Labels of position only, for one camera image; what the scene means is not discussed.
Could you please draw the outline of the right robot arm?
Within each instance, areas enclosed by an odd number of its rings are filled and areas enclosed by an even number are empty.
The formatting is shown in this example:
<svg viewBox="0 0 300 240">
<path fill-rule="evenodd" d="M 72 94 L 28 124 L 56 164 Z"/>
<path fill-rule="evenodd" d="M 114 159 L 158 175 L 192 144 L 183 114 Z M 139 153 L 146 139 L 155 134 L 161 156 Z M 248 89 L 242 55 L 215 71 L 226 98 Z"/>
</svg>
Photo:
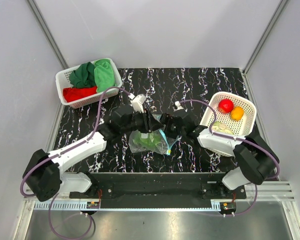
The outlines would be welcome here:
<svg viewBox="0 0 300 240">
<path fill-rule="evenodd" d="M 174 115 L 162 114 L 160 122 L 169 138 L 181 137 L 189 145 L 216 150 L 236 159 L 237 168 L 226 173 L 217 185 L 218 195 L 222 198 L 229 198 L 242 185 L 261 185 L 279 174 L 278 157 L 257 133 L 235 136 L 211 132 L 207 126 L 196 125 L 190 114 L 183 110 Z"/>
</svg>

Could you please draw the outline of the clear zip top bag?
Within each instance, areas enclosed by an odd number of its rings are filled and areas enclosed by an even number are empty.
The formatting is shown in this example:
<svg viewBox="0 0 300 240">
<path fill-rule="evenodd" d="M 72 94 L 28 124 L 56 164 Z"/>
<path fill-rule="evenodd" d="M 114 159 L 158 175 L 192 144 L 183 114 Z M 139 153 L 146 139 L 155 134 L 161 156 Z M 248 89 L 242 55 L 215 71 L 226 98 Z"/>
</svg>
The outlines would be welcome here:
<svg viewBox="0 0 300 240">
<path fill-rule="evenodd" d="M 129 135 L 128 145 L 133 154 L 149 151 L 169 156 L 174 144 L 180 139 L 180 135 L 169 137 L 162 128 L 150 133 L 133 130 Z"/>
</svg>

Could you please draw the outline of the fake orange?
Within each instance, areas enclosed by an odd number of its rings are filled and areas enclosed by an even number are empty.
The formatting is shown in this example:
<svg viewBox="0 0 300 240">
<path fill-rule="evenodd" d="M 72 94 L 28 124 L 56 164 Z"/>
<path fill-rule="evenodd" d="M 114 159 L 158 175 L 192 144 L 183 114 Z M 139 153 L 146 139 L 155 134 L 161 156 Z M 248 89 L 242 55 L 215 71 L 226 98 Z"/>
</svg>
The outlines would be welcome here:
<svg viewBox="0 0 300 240">
<path fill-rule="evenodd" d="M 244 116 L 244 109 L 240 106 L 236 106 L 233 108 L 233 110 L 230 113 L 230 117 L 234 121 L 240 121 L 242 117 Z"/>
</svg>

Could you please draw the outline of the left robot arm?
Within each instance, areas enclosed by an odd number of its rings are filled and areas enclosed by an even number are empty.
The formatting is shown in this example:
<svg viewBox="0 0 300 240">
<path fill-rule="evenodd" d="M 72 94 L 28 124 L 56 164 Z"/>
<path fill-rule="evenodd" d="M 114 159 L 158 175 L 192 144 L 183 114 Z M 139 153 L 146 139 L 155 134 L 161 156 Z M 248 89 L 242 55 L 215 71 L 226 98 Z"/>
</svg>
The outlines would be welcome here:
<svg viewBox="0 0 300 240">
<path fill-rule="evenodd" d="M 99 182 L 88 172 L 73 173 L 67 170 L 87 157 L 104 151 L 107 144 L 124 134 L 139 131 L 149 134 L 163 127 L 150 112 L 134 111 L 130 105 L 121 105 L 112 111 L 109 119 L 95 131 L 63 148 L 33 153 L 22 182 L 40 202 L 60 193 L 81 193 L 93 198 L 99 193 Z"/>
</svg>

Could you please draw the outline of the fake red apple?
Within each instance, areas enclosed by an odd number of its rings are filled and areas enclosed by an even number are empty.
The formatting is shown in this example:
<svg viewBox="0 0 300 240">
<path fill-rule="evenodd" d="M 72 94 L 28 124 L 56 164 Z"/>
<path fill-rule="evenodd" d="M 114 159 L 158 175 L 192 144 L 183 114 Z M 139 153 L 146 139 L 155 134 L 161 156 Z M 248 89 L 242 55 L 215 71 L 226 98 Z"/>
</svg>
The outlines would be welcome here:
<svg viewBox="0 0 300 240">
<path fill-rule="evenodd" d="M 225 98 L 218 104 L 218 110 L 223 114 L 228 114 L 234 109 L 234 103 L 232 100 Z"/>
</svg>

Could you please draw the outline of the fake green lettuce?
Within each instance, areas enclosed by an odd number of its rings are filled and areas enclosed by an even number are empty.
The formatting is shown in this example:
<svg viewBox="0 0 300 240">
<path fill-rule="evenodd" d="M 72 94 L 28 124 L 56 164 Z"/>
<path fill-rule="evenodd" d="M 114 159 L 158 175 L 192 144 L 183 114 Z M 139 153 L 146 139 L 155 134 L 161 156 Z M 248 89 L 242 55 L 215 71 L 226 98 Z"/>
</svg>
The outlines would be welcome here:
<svg viewBox="0 0 300 240">
<path fill-rule="evenodd" d="M 136 132 L 132 137 L 132 143 L 138 148 L 151 151 L 159 150 L 166 145 L 161 133 L 158 131 L 149 133 L 146 138 L 142 138 L 142 134 Z"/>
</svg>

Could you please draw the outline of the fake white cauliflower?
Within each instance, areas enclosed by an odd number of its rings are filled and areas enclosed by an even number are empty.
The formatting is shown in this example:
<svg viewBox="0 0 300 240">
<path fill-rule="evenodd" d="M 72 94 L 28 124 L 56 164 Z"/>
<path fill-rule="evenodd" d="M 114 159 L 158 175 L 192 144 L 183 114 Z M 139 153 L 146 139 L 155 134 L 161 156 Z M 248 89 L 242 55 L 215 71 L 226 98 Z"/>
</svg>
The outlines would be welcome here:
<svg viewBox="0 0 300 240">
<path fill-rule="evenodd" d="M 219 132 L 219 133 L 224 133 L 224 134 L 228 134 L 228 135 L 234 135 L 234 132 L 224 123 L 220 122 L 220 121 L 216 121 L 211 129 L 215 132 Z"/>
</svg>

